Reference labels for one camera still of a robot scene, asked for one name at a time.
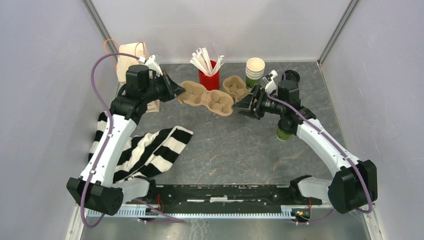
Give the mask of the brown pulp cup carrier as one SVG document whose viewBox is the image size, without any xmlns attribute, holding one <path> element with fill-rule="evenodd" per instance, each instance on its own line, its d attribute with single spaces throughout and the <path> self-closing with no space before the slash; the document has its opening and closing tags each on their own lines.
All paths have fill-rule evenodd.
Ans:
<svg viewBox="0 0 424 240">
<path fill-rule="evenodd" d="M 183 81 L 180 84 L 185 93 L 177 97 L 181 104 L 192 107 L 205 106 L 210 112 L 226 117 L 233 113 L 233 98 L 220 90 L 207 90 L 202 84 Z"/>
</svg>

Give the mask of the green paper coffee cup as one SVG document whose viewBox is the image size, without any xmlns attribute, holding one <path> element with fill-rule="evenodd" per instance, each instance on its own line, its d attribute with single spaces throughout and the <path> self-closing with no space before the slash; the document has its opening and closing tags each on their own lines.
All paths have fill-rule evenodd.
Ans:
<svg viewBox="0 0 424 240">
<path fill-rule="evenodd" d="M 283 130 L 281 130 L 280 128 L 278 128 L 277 131 L 276 131 L 276 136 L 280 141 L 287 141 L 288 139 L 290 139 L 292 134 L 286 133 Z"/>
</svg>

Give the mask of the beige paper gift bag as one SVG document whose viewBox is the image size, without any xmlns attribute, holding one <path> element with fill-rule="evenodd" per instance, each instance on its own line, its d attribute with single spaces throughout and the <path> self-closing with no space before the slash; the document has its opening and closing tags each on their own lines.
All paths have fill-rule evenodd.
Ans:
<svg viewBox="0 0 424 240">
<path fill-rule="evenodd" d="M 122 87 L 126 83 L 126 72 L 129 67 L 132 65 L 142 65 L 138 62 L 140 56 L 144 56 L 146 58 L 150 57 L 148 48 L 143 41 L 118 45 L 115 40 L 109 38 L 103 43 L 103 49 L 107 54 L 109 54 L 109 51 L 107 50 L 107 43 L 112 43 L 113 46 L 117 47 L 119 53 L 130 54 L 137 57 L 137 59 L 135 59 L 128 56 L 119 55 L 117 60 L 113 60 L 119 86 Z"/>
</svg>

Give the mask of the black plastic cup lid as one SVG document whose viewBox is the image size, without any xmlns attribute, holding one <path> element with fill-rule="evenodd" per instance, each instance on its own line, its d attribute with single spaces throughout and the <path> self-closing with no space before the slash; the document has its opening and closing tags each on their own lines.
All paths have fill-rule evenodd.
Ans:
<svg viewBox="0 0 424 240">
<path fill-rule="evenodd" d="M 297 127 L 293 121 L 288 118 L 280 118 L 277 126 L 280 131 L 288 135 L 294 135 L 297 131 Z"/>
</svg>

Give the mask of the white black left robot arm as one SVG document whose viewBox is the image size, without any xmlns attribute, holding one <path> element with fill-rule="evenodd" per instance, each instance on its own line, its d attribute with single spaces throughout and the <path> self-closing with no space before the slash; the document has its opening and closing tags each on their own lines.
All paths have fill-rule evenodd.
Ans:
<svg viewBox="0 0 424 240">
<path fill-rule="evenodd" d="M 126 71 L 125 94 L 117 96 L 106 111 L 107 122 L 92 159 L 77 178 L 69 178 L 66 188 L 80 210 L 94 210 L 115 215 L 122 204 L 139 198 L 153 203 L 157 190 L 144 179 L 115 183 L 116 166 L 124 146 L 139 124 L 147 105 L 153 101 L 168 102 L 186 90 L 166 73 L 159 76 L 146 65 L 132 65 Z"/>
</svg>

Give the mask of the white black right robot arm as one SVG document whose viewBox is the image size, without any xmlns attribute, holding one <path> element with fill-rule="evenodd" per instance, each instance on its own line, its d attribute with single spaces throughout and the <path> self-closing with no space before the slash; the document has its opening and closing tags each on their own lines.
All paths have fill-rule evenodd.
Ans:
<svg viewBox="0 0 424 240">
<path fill-rule="evenodd" d="M 329 169 L 331 180 L 311 175 L 292 180 L 288 196 L 293 203 L 315 198 L 331 203 L 340 214 L 373 211 L 378 198 L 376 165 L 369 159 L 360 160 L 325 130 L 316 115 L 301 104 L 296 81 L 283 80 L 275 88 L 256 84 L 233 108 L 257 120 L 266 113 L 278 115 L 279 138 L 296 136 L 303 140 Z"/>
</svg>

